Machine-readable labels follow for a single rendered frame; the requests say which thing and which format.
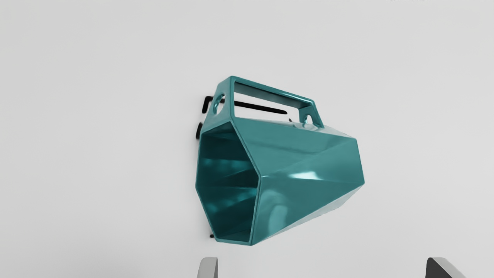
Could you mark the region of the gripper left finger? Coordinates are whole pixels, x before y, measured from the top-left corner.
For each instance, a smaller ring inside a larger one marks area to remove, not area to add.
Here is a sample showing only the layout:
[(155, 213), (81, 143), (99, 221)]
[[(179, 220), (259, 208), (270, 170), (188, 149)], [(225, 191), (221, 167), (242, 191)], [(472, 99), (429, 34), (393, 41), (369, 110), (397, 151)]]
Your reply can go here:
[(218, 278), (218, 258), (203, 258), (199, 265), (197, 278)]

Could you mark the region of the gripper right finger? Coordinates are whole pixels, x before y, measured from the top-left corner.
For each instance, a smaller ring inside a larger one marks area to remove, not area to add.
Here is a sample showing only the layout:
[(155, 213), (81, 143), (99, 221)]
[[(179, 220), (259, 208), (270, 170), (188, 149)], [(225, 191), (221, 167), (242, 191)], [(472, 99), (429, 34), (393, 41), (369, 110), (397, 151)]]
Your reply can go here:
[(426, 278), (466, 278), (466, 276), (446, 258), (430, 257), (426, 262)]

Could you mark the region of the teal faceted mug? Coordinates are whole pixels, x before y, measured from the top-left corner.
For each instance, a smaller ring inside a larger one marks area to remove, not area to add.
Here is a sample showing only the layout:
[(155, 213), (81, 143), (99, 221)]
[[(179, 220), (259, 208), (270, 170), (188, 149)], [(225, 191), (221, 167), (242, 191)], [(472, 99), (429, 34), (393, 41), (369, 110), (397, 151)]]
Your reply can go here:
[[(238, 93), (296, 108), (299, 122), (238, 117)], [(357, 140), (313, 100), (231, 76), (199, 134), (196, 193), (217, 242), (255, 245), (342, 206), (365, 178)]]

